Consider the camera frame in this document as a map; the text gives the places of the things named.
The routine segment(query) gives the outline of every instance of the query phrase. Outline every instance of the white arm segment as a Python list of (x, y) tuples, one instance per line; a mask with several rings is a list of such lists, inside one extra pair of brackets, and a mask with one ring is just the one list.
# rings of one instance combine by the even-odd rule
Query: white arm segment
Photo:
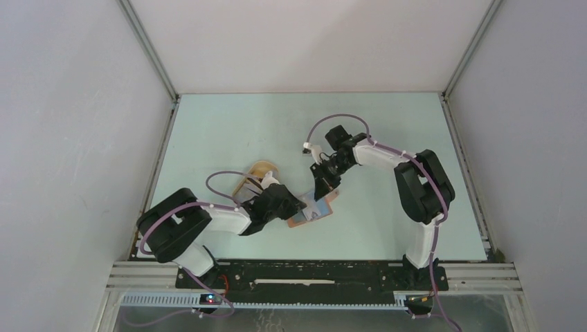
[(393, 172), (399, 164), (408, 162), (409, 159), (392, 154), (387, 150), (374, 147), (367, 139), (358, 142), (352, 148), (354, 159), (360, 165), (374, 166), (383, 171)]
[[(241, 234), (251, 224), (249, 214), (242, 207), (224, 210), (209, 205), (202, 206), (202, 209), (212, 217), (212, 221), (206, 226), (204, 232), (220, 231)], [(187, 268), (196, 277), (202, 276), (214, 266), (214, 260), (208, 251), (195, 242), (192, 242), (186, 251), (174, 259), (174, 262)]]
[(406, 251), (406, 258), (416, 268), (428, 266), (432, 241), (434, 240), (434, 227), (436, 227), (436, 221), (439, 221), (443, 216), (442, 213), (437, 215), (428, 225), (416, 223), (416, 234)]

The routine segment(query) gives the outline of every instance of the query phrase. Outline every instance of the gray wall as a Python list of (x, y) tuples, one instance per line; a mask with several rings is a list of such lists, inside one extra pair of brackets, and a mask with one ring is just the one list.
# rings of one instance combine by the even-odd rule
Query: gray wall
[(506, 1), (451, 107), (542, 331), (583, 331), (587, 1)]
[(0, 15), (0, 329), (88, 331), (171, 104), (114, 0)]

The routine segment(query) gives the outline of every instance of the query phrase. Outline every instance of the white table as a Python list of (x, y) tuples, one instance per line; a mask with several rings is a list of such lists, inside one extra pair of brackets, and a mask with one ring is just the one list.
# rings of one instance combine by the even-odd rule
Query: white table
[[(280, 170), (294, 194), (314, 186), (313, 160), (301, 154), (308, 131), (333, 113), (353, 113), (370, 125), (374, 139), (399, 149), (432, 149), (456, 192), (449, 220), (440, 228), (437, 256), (485, 260), (478, 226), (436, 93), (292, 93), (183, 95), (172, 128), (152, 206), (181, 187), (201, 201), (231, 203), (209, 192), (206, 177), (219, 170), (246, 172), (257, 160)], [(360, 122), (324, 122), (312, 141), (330, 153), (325, 133), (343, 125), (354, 135)], [(239, 176), (218, 176), (212, 186), (231, 193)], [(263, 231), (239, 237), (203, 232), (196, 240), (216, 258), (233, 259), (401, 259), (415, 222), (404, 213), (393, 174), (353, 167), (342, 176), (333, 215), (296, 228), (276, 219)]]

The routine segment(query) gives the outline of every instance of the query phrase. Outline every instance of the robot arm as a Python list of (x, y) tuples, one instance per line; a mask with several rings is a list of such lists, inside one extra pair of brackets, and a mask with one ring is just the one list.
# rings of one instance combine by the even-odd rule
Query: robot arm
[[(318, 145), (308, 142), (304, 144), (304, 152), (311, 153), (315, 161), (310, 167), (316, 186), (314, 199), (321, 199), (337, 188), (341, 183), (341, 175), (354, 165), (393, 171), (401, 206), (418, 223), (406, 258), (416, 268), (425, 267), (432, 247), (435, 222), (443, 217), (442, 205), (430, 183), (421, 181), (423, 174), (420, 170), (405, 157), (408, 153), (394, 154), (372, 144), (365, 133), (351, 136), (340, 125), (326, 134), (326, 140), (335, 151), (331, 156), (324, 154)], [(424, 150), (409, 156), (421, 163), (432, 176), (448, 207), (455, 198), (455, 192), (436, 154), (431, 150)]]
[(162, 217), (179, 207), (148, 236), (146, 243), (159, 263), (173, 261), (209, 284), (217, 278), (212, 254), (194, 240), (204, 230), (232, 232), (241, 236), (255, 234), (275, 218), (288, 219), (306, 205), (271, 174), (261, 182), (263, 191), (240, 207), (198, 203), (188, 188), (182, 188), (144, 213), (136, 222), (139, 232), (147, 231)]

